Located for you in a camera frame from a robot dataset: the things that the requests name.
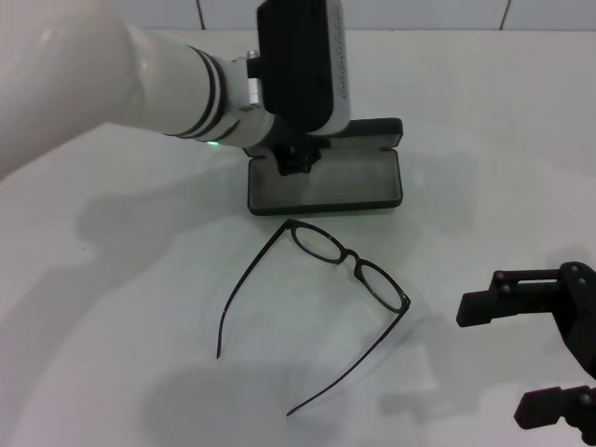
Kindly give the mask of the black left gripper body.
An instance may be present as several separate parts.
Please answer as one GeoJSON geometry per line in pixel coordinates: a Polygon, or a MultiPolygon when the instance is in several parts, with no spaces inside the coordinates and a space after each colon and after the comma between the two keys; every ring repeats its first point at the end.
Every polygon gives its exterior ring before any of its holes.
{"type": "Polygon", "coordinates": [[[278,173],[288,176],[309,173],[321,159],[321,151],[329,148],[329,140],[307,134],[290,136],[284,142],[276,142],[272,153],[277,163],[278,173]]]}

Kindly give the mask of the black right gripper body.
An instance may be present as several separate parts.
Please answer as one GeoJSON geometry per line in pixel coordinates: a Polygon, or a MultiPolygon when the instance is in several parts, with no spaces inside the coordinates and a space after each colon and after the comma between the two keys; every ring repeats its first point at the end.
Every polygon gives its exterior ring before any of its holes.
{"type": "Polygon", "coordinates": [[[560,273],[563,298],[557,324],[571,354],[595,378],[595,271],[569,262],[561,265],[560,273]]]}

